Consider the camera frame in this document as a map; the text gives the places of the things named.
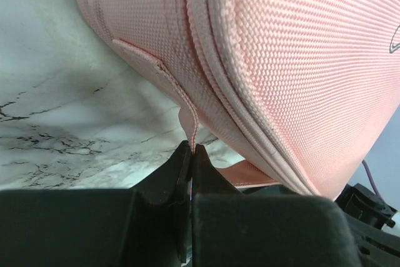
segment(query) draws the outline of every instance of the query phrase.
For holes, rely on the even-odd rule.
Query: white marble tabletop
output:
[[[130,187],[185,139],[179,108],[75,0],[0,1],[0,189]],[[217,166],[241,157],[202,128]]]

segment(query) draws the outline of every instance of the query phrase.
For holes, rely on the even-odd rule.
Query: black swoosh logo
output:
[[[390,46],[389,46],[389,53],[393,53],[396,50],[400,49],[400,42],[397,44],[393,44],[393,40],[396,37],[397,34],[397,41],[400,40],[400,25],[397,27],[396,31],[393,34],[392,41],[390,41]]]

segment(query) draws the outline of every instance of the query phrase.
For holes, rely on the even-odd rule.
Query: pink fabric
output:
[[[237,183],[334,198],[400,103],[400,0],[77,2],[192,145],[200,120],[247,159]]]

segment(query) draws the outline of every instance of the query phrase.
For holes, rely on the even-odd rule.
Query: logo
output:
[[[400,49],[400,25],[397,27],[393,34],[392,41],[390,41],[389,52],[393,53]]]

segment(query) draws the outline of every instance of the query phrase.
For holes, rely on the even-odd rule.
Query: woven mesh fabric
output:
[[[400,0],[77,2],[130,65],[196,107],[184,128],[198,115],[302,194],[337,196],[400,103]]]

